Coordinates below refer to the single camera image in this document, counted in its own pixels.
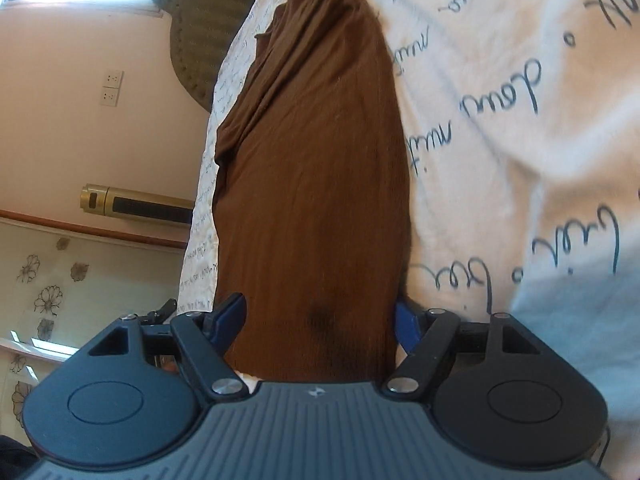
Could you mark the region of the brown knit sweater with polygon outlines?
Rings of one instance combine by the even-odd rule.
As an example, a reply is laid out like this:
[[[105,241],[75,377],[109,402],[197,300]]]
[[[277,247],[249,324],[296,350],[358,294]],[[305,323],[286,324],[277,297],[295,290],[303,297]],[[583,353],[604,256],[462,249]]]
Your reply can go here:
[[[217,131],[216,296],[238,292],[237,370],[379,380],[410,246],[392,61],[366,0],[286,0]]]

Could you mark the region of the white script-print bedspread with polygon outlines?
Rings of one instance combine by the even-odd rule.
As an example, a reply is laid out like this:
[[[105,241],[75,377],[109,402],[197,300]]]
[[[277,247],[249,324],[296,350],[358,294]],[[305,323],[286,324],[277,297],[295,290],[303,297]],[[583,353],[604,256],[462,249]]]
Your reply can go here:
[[[256,0],[222,63],[180,312],[222,300],[217,131],[285,1]],[[637,478],[639,0],[366,1],[392,61],[407,155],[397,299],[472,321],[513,313],[602,392],[603,468]]]

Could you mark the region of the white wall socket plate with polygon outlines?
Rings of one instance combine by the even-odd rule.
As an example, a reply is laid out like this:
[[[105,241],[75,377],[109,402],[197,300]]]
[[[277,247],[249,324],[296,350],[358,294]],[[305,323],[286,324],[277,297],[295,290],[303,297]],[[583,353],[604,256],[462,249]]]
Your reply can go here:
[[[122,70],[106,70],[102,79],[99,104],[108,107],[116,107],[119,92],[122,88],[124,72]]]

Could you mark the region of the olive green padded headboard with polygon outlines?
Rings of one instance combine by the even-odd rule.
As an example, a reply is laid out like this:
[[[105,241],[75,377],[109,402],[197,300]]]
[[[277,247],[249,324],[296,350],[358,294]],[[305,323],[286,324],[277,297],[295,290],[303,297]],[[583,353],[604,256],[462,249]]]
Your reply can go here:
[[[255,0],[152,0],[171,16],[169,51],[178,81],[208,112],[220,66]]]

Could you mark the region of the floral print curtain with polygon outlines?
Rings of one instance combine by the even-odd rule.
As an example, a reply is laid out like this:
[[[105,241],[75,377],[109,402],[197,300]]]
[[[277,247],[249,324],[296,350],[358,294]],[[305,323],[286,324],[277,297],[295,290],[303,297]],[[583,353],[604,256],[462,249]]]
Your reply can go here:
[[[26,396],[119,316],[178,295],[183,253],[1,222],[1,432],[26,443]]]

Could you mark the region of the gold tower air conditioner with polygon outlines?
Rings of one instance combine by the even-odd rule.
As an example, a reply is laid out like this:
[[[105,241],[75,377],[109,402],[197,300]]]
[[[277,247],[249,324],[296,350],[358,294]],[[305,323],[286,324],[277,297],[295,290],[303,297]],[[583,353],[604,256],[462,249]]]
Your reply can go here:
[[[87,214],[103,217],[190,226],[194,203],[166,195],[86,184],[81,189],[80,206]]]

